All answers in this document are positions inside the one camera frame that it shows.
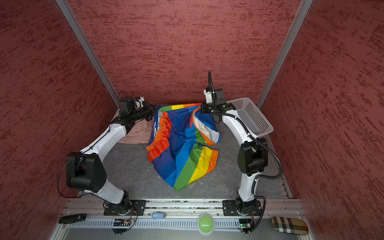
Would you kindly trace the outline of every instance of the mesh basket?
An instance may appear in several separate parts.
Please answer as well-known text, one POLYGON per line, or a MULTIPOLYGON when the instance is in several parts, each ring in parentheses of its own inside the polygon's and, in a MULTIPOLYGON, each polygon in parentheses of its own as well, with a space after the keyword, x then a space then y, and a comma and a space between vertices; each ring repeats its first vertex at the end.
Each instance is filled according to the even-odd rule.
POLYGON ((227 101, 232 103, 240 119, 248 127, 249 131, 253 133, 254 137, 261 137, 273 132, 271 123, 256 107, 256 105, 249 98, 236 98, 227 101))

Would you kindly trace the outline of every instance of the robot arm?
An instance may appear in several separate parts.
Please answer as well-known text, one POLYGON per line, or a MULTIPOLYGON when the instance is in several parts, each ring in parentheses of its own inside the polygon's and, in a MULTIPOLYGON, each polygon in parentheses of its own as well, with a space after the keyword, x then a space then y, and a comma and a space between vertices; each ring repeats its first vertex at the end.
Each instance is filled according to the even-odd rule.
POLYGON ((208 83, 209 86, 204 90, 206 102, 202 104, 202 112, 221 117, 240 145, 237 164, 242 172, 242 179, 236 203, 238 211, 246 213, 257 204, 255 189, 258 178, 277 179, 283 174, 283 169, 276 155, 267 147, 266 140, 261 140, 253 134, 242 122, 236 108, 231 103, 227 103, 223 90, 214 89, 210 71, 208 71, 208 83), (279 174, 276 176, 262 175, 264 168, 268 165, 268 152, 276 158, 280 166, 279 174))
POLYGON ((109 182, 102 162, 112 147, 132 129, 135 121, 151 120, 158 108, 145 102, 143 97, 124 97, 119 101, 119 107, 118 117, 98 138, 80 152, 68 155, 66 182, 68 187, 93 193, 118 214, 125 215, 131 206, 128 193, 109 182))

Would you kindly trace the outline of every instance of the rainbow striped fabric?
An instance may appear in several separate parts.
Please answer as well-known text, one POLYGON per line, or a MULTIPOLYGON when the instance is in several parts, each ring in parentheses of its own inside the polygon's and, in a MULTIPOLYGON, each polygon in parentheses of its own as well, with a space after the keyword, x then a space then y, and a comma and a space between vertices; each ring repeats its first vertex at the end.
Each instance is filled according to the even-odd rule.
POLYGON ((154 117, 147 146, 148 160, 173 188, 181 190, 216 166, 214 145, 220 134, 210 114, 202 114, 200 103, 165 106, 154 117))

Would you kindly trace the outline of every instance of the vented metal panel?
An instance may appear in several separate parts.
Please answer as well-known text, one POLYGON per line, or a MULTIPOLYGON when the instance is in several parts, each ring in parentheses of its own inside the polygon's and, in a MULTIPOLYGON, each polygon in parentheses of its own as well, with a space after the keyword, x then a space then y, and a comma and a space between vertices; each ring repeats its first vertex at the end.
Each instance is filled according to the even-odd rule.
MULTIPOLYGON (((88 218, 82 222, 68 224, 68 228, 127 228, 113 227, 114 218, 88 218)), ((132 228, 162 228, 178 230, 197 230, 197 218, 138 218, 132 228)), ((216 230, 231 230, 239 226, 238 218, 214 218, 216 230)))

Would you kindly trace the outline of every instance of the metal mounting plate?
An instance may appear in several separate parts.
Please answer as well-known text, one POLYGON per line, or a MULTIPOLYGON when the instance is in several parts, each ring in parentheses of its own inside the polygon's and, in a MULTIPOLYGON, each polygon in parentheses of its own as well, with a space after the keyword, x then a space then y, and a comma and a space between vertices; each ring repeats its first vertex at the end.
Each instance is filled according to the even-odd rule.
MULTIPOLYGON (((202 213, 209 213, 214 218, 224 216, 223 201, 228 199, 140 199, 146 200, 144 215, 139 216, 151 218, 154 212, 164 212, 167 217, 195 217, 202 213)), ((110 218, 104 216, 103 200, 94 197, 82 197, 70 199, 63 209, 62 215, 87 214, 87 218, 110 218)), ((267 199, 264 218, 272 216, 300 218, 304 217, 300 199, 267 199)))
MULTIPOLYGON (((132 202, 132 206, 135 208, 133 215, 135 216, 137 214, 138 216, 143 216, 143 213, 145 210, 145 203, 147 201, 146 200, 131 200, 131 202, 132 202)), ((117 212, 115 212, 112 208, 109 208, 108 206, 104 210, 104 216, 126 217, 126 216, 119 215, 117 212)))
MULTIPOLYGON (((254 216, 260 216, 262 214, 260 201, 257 201, 258 206, 252 208, 254 216)), ((235 200, 223 200, 223 213, 224 216, 242 216, 237 211, 237 207, 235 205, 235 200)))

